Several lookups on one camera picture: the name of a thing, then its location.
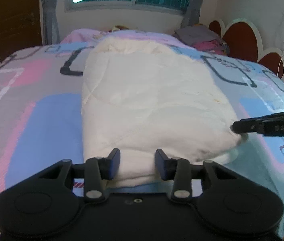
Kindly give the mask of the yellow brown plush toy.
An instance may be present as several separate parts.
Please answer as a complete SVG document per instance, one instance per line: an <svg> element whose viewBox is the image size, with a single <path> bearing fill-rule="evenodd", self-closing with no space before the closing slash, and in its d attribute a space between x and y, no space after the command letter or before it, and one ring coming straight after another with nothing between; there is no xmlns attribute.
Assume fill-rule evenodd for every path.
<svg viewBox="0 0 284 241"><path fill-rule="evenodd" d="M114 33L114 32L118 32L118 31L129 31L131 30L131 28L128 28L126 26L123 25L115 25L113 26L111 29L109 29L109 33Z"/></svg>

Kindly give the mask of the grey curtain left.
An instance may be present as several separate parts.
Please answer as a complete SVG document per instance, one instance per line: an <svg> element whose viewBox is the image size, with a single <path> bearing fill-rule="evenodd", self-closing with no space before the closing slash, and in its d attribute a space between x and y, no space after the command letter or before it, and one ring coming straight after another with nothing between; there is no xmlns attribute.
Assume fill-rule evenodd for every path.
<svg viewBox="0 0 284 241"><path fill-rule="evenodd" d="M60 43L56 15L57 0L41 0L43 17L43 42L45 45Z"/></svg>

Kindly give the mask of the white quilted comforter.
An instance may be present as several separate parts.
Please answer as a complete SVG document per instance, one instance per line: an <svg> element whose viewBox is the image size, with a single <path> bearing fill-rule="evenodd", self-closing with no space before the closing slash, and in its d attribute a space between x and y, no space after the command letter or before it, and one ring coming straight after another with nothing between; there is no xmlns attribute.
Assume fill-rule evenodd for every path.
<svg viewBox="0 0 284 241"><path fill-rule="evenodd" d="M245 141L237 115L204 63L152 40L110 37L89 53L82 88L83 156L118 148L110 188L160 180L154 154L199 164Z"/></svg>

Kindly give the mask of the brown wooden door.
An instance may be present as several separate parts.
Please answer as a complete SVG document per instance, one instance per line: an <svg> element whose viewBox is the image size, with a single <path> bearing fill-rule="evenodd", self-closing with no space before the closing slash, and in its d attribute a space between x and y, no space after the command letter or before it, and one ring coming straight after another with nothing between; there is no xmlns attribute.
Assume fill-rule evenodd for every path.
<svg viewBox="0 0 284 241"><path fill-rule="evenodd" d="M0 0L0 61L41 45L40 0Z"/></svg>

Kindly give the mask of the pink blanket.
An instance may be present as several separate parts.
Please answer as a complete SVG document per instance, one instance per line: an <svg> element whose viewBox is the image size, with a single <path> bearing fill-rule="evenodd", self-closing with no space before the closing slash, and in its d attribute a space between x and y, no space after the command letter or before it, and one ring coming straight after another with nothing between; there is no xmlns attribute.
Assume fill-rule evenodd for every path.
<svg viewBox="0 0 284 241"><path fill-rule="evenodd" d="M133 39L133 40L154 40L156 42L177 46L181 48L190 48L190 46L185 45L177 38L162 34L162 33L153 33L153 32L143 32L139 30L119 30L114 32L99 31L95 29L76 29L68 34L60 43L61 44L70 44L73 42L100 42L107 37L119 37L122 39Z"/></svg>

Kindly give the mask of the patterned pink blue bedsheet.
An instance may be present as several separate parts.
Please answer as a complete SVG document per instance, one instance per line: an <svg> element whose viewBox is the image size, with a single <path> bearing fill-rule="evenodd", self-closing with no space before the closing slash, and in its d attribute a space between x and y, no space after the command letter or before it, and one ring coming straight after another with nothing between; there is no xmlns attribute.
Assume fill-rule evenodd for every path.
<svg viewBox="0 0 284 241"><path fill-rule="evenodd" d="M0 65L0 192L69 158L83 161L82 79L60 73L82 71L92 43L33 47L13 53ZM284 83L267 68L230 57L175 47L204 61L237 116L284 111ZM284 203L284 138L250 134L227 167L266 186ZM284 218L279 228L284 234Z"/></svg>

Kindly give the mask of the red white petal headboard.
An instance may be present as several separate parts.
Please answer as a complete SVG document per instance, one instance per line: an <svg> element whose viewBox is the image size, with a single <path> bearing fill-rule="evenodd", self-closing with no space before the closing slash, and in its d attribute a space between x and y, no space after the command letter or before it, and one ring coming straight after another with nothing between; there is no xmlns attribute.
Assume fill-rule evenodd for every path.
<svg viewBox="0 0 284 241"><path fill-rule="evenodd" d="M264 48L262 37L253 22L236 18L225 24L221 19L216 19L208 28L226 42L230 57L261 64L284 81L284 51L276 47Z"/></svg>

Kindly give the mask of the stack of folded clothes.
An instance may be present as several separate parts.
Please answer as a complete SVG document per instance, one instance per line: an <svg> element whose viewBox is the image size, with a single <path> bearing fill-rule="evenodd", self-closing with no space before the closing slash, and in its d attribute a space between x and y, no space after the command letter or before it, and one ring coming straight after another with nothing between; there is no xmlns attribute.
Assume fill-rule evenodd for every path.
<svg viewBox="0 0 284 241"><path fill-rule="evenodd" d="M215 32L205 25L187 26L176 29L173 36L187 46L198 51L229 55L229 46Z"/></svg>

